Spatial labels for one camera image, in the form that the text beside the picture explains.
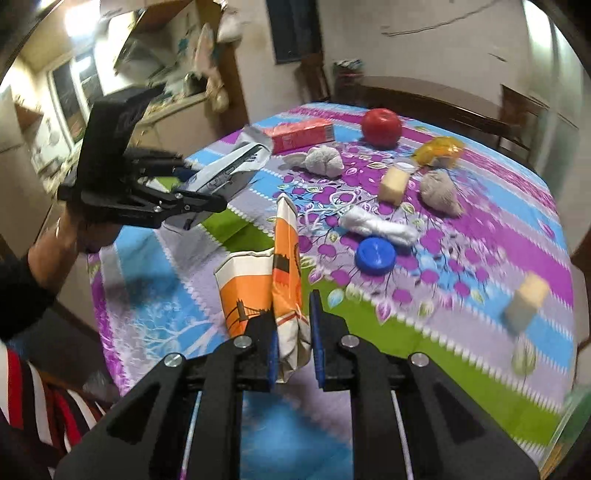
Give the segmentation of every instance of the pink box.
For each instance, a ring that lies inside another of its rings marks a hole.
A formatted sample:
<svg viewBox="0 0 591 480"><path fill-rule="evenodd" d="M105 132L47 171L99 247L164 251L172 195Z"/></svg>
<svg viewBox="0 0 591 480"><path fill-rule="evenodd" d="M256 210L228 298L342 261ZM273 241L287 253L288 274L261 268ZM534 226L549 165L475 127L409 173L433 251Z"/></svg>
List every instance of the pink box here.
<svg viewBox="0 0 591 480"><path fill-rule="evenodd" d="M296 124L277 125L262 130L273 139L273 153L332 142L335 139L333 124L321 118L304 120Z"/></svg>

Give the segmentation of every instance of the silver bolt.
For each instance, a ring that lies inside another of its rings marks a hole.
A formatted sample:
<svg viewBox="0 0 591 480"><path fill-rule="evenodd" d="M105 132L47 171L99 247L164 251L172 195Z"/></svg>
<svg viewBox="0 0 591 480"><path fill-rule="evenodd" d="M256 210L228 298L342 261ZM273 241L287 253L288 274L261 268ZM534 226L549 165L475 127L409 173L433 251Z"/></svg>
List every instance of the silver bolt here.
<svg viewBox="0 0 591 480"><path fill-rule="evenodd" d="M183 357L180 353L169 353L164 357L164 365L170 368L178 367L183 363Z"/></svg>
<svg viewBox="0 0 591 480"><path fill-rule="evenodd" d="M417 352L410 356L410 361L417 367L426 367L429 364L429 357L424 353Z"/></svg>
<svg viewBox="0 0 591 480"><path fill-rule="evenodd" d="M248 335L240 335L234 339L234 346L237 348L248 348L252 345L252 338Z"/></svg>
<svg viewBox="0 0 591 480"><path fill-rule="evenodd" d="M341 338L340 343L348 348L355 348L359 345L359 338L355 335L344 335L344 337Z"/></svg>

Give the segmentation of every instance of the gray stuffed toy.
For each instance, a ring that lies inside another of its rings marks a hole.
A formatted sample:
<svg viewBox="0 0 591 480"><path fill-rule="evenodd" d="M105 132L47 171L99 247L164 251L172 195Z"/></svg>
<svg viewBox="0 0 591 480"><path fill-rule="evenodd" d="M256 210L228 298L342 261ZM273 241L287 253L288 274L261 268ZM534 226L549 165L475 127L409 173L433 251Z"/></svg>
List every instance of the gray stuffed toy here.
<svg viewBox="0 0 591 480"><path fill-rule="evenodd" d="M445 170L435 170L423 176L421 197L429 207L459 217L464 210L457 200L456 186Z"/></svg>

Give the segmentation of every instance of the blue bottle cap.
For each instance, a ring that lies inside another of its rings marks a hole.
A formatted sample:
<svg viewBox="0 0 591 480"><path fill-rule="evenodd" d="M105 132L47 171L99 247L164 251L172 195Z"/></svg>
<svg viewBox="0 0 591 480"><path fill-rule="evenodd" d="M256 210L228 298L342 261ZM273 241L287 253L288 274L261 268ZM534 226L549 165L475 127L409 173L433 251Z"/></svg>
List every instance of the blue bottle cap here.
<svg viewBox="0 0 591 480"><path fill-rule="evenodd" d="M392 271L396 263L394 246L377 236L363 240L355 252L355 264L367 275L384 275Z"/></svg>

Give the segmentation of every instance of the window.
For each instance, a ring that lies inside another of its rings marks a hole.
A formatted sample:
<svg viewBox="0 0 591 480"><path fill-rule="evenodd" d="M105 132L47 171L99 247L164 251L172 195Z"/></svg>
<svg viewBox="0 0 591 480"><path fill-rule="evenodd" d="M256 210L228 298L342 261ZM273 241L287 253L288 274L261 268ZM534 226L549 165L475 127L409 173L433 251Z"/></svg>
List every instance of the window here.
<svg viewBox="0 0 591 480"><path fill-rule="evenodd" d="M277 63L322 51L316 0L267 0Z"/></svg>
<svg viewBox="0 0 591 480"><path fill-rule="evenodd" d="M103 96L92 50L56 68L50 77L55 87L56 103L59 104L72 143L76 144L84 137L92 106Z"/></svg>

